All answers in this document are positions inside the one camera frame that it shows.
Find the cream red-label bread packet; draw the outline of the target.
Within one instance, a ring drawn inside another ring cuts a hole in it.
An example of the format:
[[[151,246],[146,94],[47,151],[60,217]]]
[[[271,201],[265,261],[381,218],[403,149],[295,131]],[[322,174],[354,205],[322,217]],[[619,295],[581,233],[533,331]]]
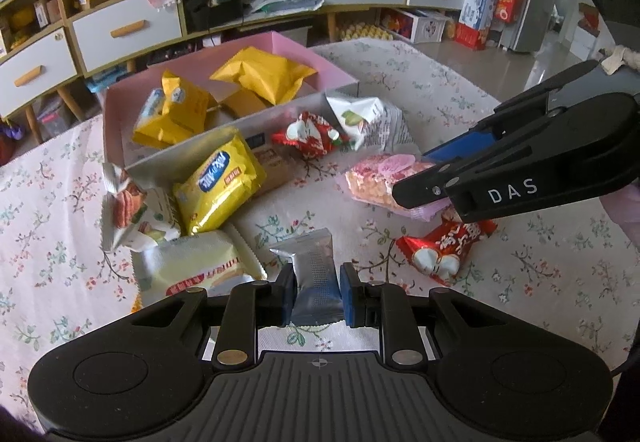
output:
[[[189,288],[224,296],[236,285],[267,278],[256,254],[231,224],[135,252],[131,261],[142,306]]]

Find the silver foil snack packet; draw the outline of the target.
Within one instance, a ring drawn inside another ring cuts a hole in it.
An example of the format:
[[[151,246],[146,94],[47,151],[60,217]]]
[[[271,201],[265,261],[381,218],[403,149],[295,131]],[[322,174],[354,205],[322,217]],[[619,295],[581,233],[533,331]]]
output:
[[[291,315],[295,326],[320,326],[344,318],[333,238],[327,228],[288,238],[272,246],[270,251],[292,264],[297,288]]]

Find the pink snack bag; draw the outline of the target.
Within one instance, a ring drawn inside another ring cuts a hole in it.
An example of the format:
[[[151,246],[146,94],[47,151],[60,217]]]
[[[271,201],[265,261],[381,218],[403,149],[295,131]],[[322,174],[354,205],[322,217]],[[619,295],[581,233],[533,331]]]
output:
[[[432,162],[421,162],[411,154],[372,155],[347,169],[343,176],[343,188],[357,202],[382,207],[393,214],[412,220],[428,222],[432,217],[451,206],[448,198],[407,209],[393,198],[393,185],[408,176],[431,168]]]

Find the yellow blue-label biscuit bag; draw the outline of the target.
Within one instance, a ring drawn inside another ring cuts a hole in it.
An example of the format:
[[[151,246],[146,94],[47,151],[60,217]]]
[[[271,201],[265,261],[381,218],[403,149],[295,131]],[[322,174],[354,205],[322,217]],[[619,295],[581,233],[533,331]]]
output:
[[[265,169],[239,134],[216,148],[184,182],[172,187],[186,234],[220,228],[266,180]]]

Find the white green nut bag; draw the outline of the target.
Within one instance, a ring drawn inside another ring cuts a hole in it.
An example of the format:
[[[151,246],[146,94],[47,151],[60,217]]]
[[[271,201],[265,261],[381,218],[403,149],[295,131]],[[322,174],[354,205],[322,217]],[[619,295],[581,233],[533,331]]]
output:
[[[419,153],[404,113],[394,104],[380,98],[352,98],[340,92],[330,94],[326,100],[351,150]]]

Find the white bag with red print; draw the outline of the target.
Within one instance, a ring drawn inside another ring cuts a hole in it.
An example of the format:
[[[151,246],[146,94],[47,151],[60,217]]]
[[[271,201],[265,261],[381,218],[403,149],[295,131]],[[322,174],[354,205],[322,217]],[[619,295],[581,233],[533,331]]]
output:
[[[141,252],[182,235],[175,199],[162,188],[140,188],[123,168],[103,164],[105,195],[101,210],[101,248]]]

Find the red white candy packet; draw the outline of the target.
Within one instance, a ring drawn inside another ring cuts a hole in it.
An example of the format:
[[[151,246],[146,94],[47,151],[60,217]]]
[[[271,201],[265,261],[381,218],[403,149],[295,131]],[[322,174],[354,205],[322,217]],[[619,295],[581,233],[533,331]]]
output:
[[[322,158],[348,143],[347,136],[326,118],[309,112],[300,113],[270,139],[274,144],[293,147],[305,159]]]

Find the yellow sandwich cake packet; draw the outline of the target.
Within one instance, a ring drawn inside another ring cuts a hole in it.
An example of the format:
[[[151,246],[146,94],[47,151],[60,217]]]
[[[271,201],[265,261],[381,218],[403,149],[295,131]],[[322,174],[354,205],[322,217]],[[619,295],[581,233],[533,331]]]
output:
[[[165,70],[140,110],[132,140],[159,150],[179,144],[203,133],[207,113],[218,107],[209,92]]]

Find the plain yellow snack bag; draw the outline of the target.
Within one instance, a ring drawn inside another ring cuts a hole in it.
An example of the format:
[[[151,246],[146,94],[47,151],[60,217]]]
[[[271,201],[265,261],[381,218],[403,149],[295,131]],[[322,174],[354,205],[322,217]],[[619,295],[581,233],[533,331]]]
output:
[[[248,46],[229,58],[209,79],[237,84],[271,105],[281,105],[292,101],[304,81],[316,73],[306,64]]]

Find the blue white milk carton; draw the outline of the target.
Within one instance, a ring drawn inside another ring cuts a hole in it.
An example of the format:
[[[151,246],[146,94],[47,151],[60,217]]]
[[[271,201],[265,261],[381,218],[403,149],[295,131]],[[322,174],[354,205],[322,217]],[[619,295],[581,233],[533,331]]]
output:
[[[464,0],[454,40],[471,50],[484,50],[497,3],[498,0]]]

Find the yellow egg tray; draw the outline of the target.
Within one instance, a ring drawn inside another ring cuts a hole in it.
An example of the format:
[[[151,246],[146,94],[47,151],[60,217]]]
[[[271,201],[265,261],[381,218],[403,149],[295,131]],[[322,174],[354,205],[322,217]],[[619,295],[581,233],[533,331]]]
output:
[[[338,32],[342,41],[349,41],[362,38],[392,41],[394,36],[386,29],[363,22],[348,23],[340,28]]]

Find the pink cardboard box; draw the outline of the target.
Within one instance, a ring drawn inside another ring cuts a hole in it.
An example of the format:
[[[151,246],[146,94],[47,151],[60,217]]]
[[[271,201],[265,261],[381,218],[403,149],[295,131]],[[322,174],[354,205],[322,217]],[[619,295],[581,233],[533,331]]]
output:
[[[152,90],[162,85],[160,78],[163,72],[169,70],[190,81],[191,84],[213,95],[215,101],[220,103],[238,88],[231,82],[213,80],[210,76],[235,53],[248,46],[283,56],[316,71],[304,80],[297,92],[299,98],[331,90],[342,91],[348,95],[356,95],[359,91],[359,81],[355,77],[313,50],[277,32],[263,32],[235,39],[156,64],[109,87],[103,109],[105,159],[122,168],[128,168],[157,152],[154,147],[144,147],[135,143],[132,140],[132,132],[140,110]]]

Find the black bag on shelf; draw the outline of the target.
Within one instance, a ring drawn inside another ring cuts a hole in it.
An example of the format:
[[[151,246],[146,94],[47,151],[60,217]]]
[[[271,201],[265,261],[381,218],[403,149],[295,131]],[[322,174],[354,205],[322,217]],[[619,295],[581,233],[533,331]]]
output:
[[[238,20],[243,15],[241,0],[186,0],[184,2],[186,29],[204,32]]]

